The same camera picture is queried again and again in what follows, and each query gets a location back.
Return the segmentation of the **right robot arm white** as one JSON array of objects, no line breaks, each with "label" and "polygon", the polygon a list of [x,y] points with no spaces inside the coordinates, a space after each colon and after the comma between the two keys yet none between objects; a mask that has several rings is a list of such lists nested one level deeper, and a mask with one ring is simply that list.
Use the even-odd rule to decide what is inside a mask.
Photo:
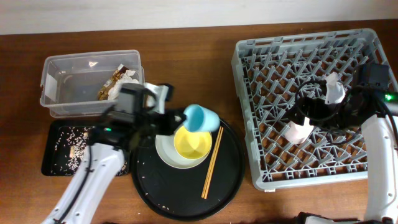
[{"label": "right robot arm white", "polygon": [[345,91],[331,73],[316,83],[324,100],[294,95],[295,103],[286,118],[293,130],[290,142],[309,134],[316,126],[330,134],[357,128],[368,154],[368,203],[364,223],[397,223],[397,93],[389,90],[389,66],[367,63],[353,73],[351,88]]}]

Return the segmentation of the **brown snack wrapper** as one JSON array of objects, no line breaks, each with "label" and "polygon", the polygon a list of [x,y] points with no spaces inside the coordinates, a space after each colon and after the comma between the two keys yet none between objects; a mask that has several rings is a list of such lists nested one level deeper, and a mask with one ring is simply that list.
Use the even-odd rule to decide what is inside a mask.
[{"label": "brown snack wrapper", "polygon": [[123,64],[120,64],[116,71],[112,74],[112,76],[105,82],[105,84],[101,87],[97,94],[98,100],[107,100],[109,96],[109,91],[112,87],[115,86],[116,82],[120,80],[125,72],[127,71],[127,67]]}]

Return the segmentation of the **round black serving tray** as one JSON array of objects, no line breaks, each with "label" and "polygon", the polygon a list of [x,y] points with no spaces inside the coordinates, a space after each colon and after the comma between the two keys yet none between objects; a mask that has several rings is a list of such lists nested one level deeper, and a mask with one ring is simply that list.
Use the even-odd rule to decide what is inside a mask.
[{"label": "round black serving tray", "polygon": [[245,171],[245,156],[232,126],[223,127],[207,198],[201,194],[210,159],[190,169],[167,165],[155,146],[139,147],[131,156],[130,171],[134,186],[150,209],[173,220],[197,221],[224,209],[238,192]]}]

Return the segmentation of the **grey round plate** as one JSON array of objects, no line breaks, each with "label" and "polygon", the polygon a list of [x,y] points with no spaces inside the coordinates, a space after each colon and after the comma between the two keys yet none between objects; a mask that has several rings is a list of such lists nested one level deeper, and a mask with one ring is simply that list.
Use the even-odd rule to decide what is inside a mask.
[{"label": "grey round plate", "polygon": [[201,164],[209,155],[207,152],[199,159],[186,159],[175,149],[174,136],[156,135],[155,148],[159,157],[170,167],[176,169],[191,169]]}]

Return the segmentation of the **clear plastic waste bin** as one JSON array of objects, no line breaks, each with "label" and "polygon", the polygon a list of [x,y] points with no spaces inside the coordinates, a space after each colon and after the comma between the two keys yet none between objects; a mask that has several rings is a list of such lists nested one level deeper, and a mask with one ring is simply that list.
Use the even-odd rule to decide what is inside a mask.
[{"label": "clear plastic waste bin", "polygon": [[46,58],[40,86],[40,104],[54,118],[98,116],[115,104],[99,100],[98,92],[120,65],[134,70],[144,83],[144,69],[137,50],[113,50],[56,55]]}]

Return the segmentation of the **food scraps and shells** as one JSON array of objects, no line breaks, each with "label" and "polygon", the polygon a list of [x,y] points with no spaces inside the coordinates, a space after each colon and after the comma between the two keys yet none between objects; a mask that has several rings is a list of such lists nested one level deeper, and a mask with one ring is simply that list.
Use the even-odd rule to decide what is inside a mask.
[{"label": "food scraps and shells", "polygon": [[49,137],[49,173],[56,176],[74,175],[85,157],[90,126],[62,126]]}]

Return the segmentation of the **grey dishwasher rack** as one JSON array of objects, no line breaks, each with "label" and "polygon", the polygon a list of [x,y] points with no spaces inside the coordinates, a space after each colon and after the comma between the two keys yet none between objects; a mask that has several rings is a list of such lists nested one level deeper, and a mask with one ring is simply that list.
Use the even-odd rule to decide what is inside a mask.
[{"label": "grey dishwasher rack", "polygon": [[300,144],[286,140],[285,113],[294,95],[322,96],[317,81],[335,72],[345,88],[361,64],[388,60],[372,29],[339,30],[241,40],[231,61],[246,130],[255,188],[265,192],[366,179],[362,135],[350,131],[332,143],[315,128]]}]

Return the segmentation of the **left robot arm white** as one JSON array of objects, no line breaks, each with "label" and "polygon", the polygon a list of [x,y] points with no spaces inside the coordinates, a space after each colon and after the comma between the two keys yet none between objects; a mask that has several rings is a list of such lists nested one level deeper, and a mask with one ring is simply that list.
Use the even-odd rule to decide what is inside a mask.
[{"label": "left robot arm white", "polygon": [[90,223],[109,184],[127,155],[150,146],[157,135],[172,135],[185,121],[179,110],[167,110],[170,84],[125,83],[116,102],[88,132],[85,156],[67,189],[44,223]]}]

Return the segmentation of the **white napkin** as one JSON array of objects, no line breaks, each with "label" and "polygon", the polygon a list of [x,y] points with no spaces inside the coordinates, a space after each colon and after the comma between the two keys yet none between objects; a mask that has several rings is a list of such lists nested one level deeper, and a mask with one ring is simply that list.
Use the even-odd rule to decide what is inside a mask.
[{"label": "white napkin", "polygon": [[108,100],[115,100],[119,96],[119,92],[125,83],[139,84],[139,80],[134,78],[135,74],[136,74],[135,70],[126,70],[123,76],[108,91]]}]

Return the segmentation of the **yellow bowl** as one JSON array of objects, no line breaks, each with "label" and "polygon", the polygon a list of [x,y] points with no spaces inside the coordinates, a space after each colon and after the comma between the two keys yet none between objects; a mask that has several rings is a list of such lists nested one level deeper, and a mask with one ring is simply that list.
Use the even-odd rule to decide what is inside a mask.
[{"label": "yellow bowl", "polygon": [[174,147],[177,153],[189,160],[201,159],[210,152],[212,135],[210,132],[190,132],[185,126],[174,134]]}]

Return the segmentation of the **blue plastic cup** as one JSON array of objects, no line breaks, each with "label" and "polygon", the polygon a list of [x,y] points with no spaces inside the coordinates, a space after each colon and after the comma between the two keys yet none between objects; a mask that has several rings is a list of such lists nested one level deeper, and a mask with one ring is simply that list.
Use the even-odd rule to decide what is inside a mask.
[{"label": "blue plastic cup", "polygon": [[212,110],[200,105],[189,105],[184,110],[186,120],[183,125],[192,133],[195,132],[213,132],[220,126],[219,116]]}]

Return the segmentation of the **black rectangular tray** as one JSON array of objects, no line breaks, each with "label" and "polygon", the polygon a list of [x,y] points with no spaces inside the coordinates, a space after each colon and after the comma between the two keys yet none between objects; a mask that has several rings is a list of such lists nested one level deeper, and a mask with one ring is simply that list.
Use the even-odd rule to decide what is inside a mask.
[{"label": "black rectangular tray", "polygon": [[93,121],[58,119],[52,122],[41,172],[46,176],[74,175],[85,156]]}]

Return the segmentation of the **pink plastic cup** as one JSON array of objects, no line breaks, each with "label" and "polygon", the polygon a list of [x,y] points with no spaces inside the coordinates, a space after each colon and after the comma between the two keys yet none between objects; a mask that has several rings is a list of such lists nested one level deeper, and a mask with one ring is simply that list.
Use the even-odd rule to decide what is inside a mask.
[{"label": "pink plastic cup", "polygon": [[305,117],[303,125],[289,121],[288,127],[289,129],[284,134],[284,137],[293,144],[305,142],[314,129],[314,126],[310,125],[310,119],[307,117]]}]

